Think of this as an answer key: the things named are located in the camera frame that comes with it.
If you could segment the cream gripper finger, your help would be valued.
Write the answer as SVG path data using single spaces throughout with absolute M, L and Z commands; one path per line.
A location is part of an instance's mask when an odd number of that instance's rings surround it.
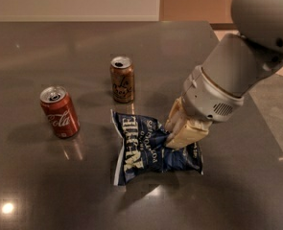
M 205 122 L 196 119 L 179 118 L 176 122 L 168 120 L 166 130 L 170 132 L 166 146 L 179 150 L 190 144 L 198 142 L 209 133 L 212 122 Z
M 188 116 L 182 106 L 181 98 L 177 98 L 171 108 L 165 128 L 170 133 L 179 133 L 187 121 Z

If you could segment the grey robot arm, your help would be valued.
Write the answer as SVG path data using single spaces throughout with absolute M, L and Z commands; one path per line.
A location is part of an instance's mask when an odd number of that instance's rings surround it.
M 238 33 L 226 34 L 183 84 L 165 124 L 166 146 L 198 142 L 227 121 L 259 81 L 283 67 L 283 0 L 232 0 Z

